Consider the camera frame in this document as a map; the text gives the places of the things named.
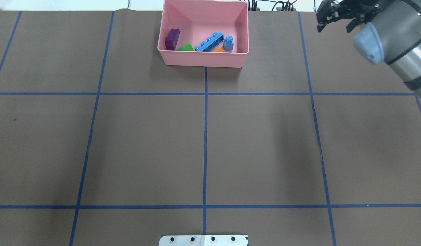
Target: plastic bin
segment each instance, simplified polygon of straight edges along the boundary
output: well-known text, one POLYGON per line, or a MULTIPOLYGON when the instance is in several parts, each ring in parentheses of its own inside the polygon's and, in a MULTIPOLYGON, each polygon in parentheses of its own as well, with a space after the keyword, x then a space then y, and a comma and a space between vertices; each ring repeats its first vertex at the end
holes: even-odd
POLYGON ((165 0, 157 48, 167 65, 242 67, 248 55, 248 5, 244 1, 165 0), (232 36, 234 47, 223 53, 166 50, 171 28, 180 30, 176 49, 187 44, 195 48, 214 32, 232 36))

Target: toy block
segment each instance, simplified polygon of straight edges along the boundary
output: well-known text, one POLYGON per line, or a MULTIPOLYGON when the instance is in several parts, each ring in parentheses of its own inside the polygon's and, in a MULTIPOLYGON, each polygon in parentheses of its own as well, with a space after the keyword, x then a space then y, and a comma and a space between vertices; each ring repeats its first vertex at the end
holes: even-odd
POLYGON ((224 39, 223 49, 225 51, 233 50, 233 37, 232 36, 227 36, 224 39))
POLYGON ((192 47, 191 44, 187 44, 183 47, 178 48, 177 50, 179 50, 179 51, 194 51, 194 48, 192 47))
POLYGON ((165 47, 166 50, 176 50, 177 41, 179 40, 180 30, 179 29, 171 29, 166 36, 165 40, 165 47))
POLYGON ((221 32, 214 32, 212 37, 207 38, 206 41, 201 42, 200 46, 195 47, 195 51, 211 51, 223 40, 224 36, 221 32))

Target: cable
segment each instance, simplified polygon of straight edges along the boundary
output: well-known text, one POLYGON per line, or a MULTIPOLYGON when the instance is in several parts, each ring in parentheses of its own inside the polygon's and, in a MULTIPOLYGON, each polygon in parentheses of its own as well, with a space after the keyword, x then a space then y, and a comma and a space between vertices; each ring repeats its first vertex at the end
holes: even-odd
POLYGON ((277 1, 271 1, 271 0, 256 0, 256 1, 264 1, 264 2, 272 2, 272 3, 277 3, 277 1))
POLYGON ((274 6, 273 6, 273 8, 271 9, 271 11, 273 11, 274 10, 274 7, 278 4, 278 3, 282 3, 282 9, 284 8, 284 2, 282 2, 282 1, 278 1, 278 2, 275 2, 275 4, 274 4, 274 6))

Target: table surface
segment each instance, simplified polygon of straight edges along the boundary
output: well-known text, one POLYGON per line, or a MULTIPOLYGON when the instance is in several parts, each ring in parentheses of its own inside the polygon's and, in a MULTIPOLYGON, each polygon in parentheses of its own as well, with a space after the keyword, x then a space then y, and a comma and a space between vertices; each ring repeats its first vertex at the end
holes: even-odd
POLYGON ((421 102, 346 21, 249 13, 242 69, 160 11, 0 12, 0 245, 421 245, 421 102))

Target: black cable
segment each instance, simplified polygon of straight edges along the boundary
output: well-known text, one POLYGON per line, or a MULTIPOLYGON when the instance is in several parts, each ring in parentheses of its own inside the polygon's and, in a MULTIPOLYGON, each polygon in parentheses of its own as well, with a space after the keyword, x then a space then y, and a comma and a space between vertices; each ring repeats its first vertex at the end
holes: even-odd
POLYGON ((277 1, 271 1, 271 0, 256 0, 256 1, 264 1, 264 2, 272 2, 272 3, 277 3, 277 1))
POLYGON ((287 3, 285 4, 285 7, 283 7, 281 9, 281 11, 287 11, 288 7, 290 6, 290 1, 287 1, 287 3))
POLYGON ((278 1, 278 2, 276 2, 275 4, 274 4, 274 6, 273 6, 273 8, 271 9, 271 11, 273 11, 274 10, 274 7, 278 4, 278 3, 282 3, 282 9, 284 8, 284 2, 282 2, 282 1, 278 1))
POLYGON ((285 5, 285 11, 294 11, 294 3, 297 2, 297 0, 295 0, 294 2, 290 2, 288 1, 287 4, 285 5))

